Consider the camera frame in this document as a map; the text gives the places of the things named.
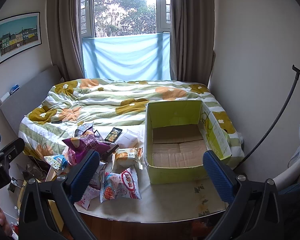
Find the white wall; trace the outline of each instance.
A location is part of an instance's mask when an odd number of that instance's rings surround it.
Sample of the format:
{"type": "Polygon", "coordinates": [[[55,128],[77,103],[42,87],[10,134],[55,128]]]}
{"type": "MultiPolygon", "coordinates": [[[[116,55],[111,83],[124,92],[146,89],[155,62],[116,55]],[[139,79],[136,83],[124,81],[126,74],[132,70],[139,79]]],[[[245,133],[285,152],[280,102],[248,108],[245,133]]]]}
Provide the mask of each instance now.
{"type": "MultiPolygon", "coordinates": [[[[23,85],[51,65],[46,25],[46,0],[7,0],[0,10],[0,20],[21,13],[37,11],[41,12],[42,44],[21,52],[0,64],[0,98],[9,91],[13,85],[23,85]]],[[[1,111],[0,134],[2,137],[0,149],[17,137],[1,111]]],[[[17,179],[21,179],[22,174],[19,172],[16,162],[25,167],[25,163],[28,161],[29,159],[27,157],[20,154],[11,163],[10,175],[17,179]]],[[[14,210],[14,206],[17,203],[18,194],[11,193],[5,187],[0,190],[0,199],[0,206],[3,211],[16,217],[17,211],[14,210]]]]}
{"type": "MultiPolygon", "coordinates": [[[[300,69],[295,0],[217,0],[216,61],[210,89],[243,134],[247,154],[279,113],[300,69]]],[[[281,119],[243,164],[252,180],[273,178],[299,145],[300,79],[281,119]]]]}

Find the table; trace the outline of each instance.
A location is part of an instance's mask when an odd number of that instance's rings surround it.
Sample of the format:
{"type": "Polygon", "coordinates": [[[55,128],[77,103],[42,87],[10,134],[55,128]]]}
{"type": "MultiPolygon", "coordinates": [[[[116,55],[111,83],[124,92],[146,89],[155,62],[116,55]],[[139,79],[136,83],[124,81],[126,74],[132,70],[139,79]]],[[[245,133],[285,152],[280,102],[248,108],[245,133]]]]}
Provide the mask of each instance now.
{"type": "MultiPolygon", "coordinates": [[[[142,136],[136,147],[143,147],[145,126],[116,126],[124,133],[127,129],[142,136]]],[[[94,126],[103,138],[112,130],[112,126],[94,126]]],[[[75,204],[77,210],[91,216],[108,220],[165,223],[196,219],[223,211],[225,203],[218,196],[210,179],[184,183],[152,185],[143,158],[143,170],[136,169],[140,200],[118,198],[100,203],[99,198],[90,202],[88,210],[75,204]]],[[[106,171],[111,171],[111,157],[108,159],[106,171]]]]}

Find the picture frame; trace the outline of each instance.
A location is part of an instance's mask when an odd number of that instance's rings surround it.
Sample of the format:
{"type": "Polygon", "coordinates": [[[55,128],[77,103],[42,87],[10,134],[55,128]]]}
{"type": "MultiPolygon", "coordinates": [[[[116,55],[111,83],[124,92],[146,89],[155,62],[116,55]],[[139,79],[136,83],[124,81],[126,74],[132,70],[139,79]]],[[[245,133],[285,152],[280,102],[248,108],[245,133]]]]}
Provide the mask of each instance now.
{"type": "Polygon", "coordinates": [[[0,20],[0,64],[41,44],[40,12],[24,13],[0,20]]]}

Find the bedding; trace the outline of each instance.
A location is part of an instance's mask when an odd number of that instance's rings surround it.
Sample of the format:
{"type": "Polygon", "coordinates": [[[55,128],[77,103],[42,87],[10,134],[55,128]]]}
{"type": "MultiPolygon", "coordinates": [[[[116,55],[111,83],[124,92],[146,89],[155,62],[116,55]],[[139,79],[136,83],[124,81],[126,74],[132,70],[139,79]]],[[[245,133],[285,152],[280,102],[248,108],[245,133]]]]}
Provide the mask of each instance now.
{"type": "Polygon", "coordinates": [[[159,100],[201,100],[212,111],[229,135],[233,167],[243,157],[238,132],[226,112],[205,85],[179,81],[119,82],[106,79],[78,79],[57,84],[42,104],[27,114],[19,128],[24,153],[38,159],[67,152],[62,142],[78,126],[93,122],[99,126],[138,125],[145,123],[146,104],[159,100]]]}

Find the human hand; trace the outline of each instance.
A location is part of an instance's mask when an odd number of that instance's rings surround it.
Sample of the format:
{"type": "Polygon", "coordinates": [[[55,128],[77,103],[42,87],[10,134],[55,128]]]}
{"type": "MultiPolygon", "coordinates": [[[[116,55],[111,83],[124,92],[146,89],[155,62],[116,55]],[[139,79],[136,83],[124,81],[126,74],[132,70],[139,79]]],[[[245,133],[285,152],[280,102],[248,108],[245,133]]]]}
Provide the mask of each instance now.
{"type": "Polygon", "coordinates": [[[7,221],[7,218],[0,208],[0,226],[2,227],[2,230],[7,236],[12,236],[12,228],[9,225],[9,222],[7,221]]]}

